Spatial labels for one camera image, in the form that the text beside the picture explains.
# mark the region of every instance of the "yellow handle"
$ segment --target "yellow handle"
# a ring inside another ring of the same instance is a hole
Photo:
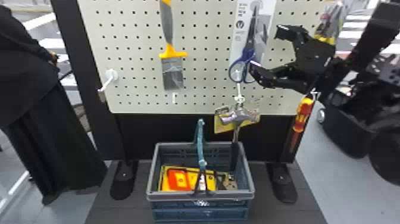
[[[162,1],[163,1],[163,3],[165,3],[165,4],[169,5],[169,6],[171,6],[171,0],[162,0]]]
[[[185,57],[188,56],[186,52],[180,52],[180,51],[175,51],[174,47],[167,43],[167,47],[165,49],[165,52],[160,54],[161,59],[166,59],[166,58],[177,58],[177,57]]]

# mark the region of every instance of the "pegboard hook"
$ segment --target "pegboard hook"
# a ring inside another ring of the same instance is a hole
[[[101,89],[98,89],[97,92],[104,92],[104,90],[112,81],[116,81],[118,79],[118,72],[114,69],[108,69],[107,71],[105,71],[105,77],[107,78],[107,81],[105,81],[103,87]]]

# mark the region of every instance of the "black wheel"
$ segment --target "black wheel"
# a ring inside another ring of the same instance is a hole
[[[374,170],[386,181],[400,186],[400,134],[380,133],[369,153]]]
[[[319,109],[317,113],[317,121],[318,123],[322,124],[325,120],[325,109]]]

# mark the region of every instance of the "scissors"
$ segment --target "scissors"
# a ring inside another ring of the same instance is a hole
[[[247,36],[246,45],[242,51],[242,56],[238,58],[230,67],[229,67],[229,78],[233,82],[236,83],[252,83],[255,80],[247,81],[247,68],[250,61],[254,58],[255,48],[254,48],[254,30],[255,30],[255,22],[256,16],[258,15],[258,8],[255,7],[253,11],[253,16],[251,17],[249,34]]]

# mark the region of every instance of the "black robe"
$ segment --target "black robe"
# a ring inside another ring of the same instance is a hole
[[[50,203],[100,185],[107,168],[80,124],[52,55],[0,5],[0,127]]]

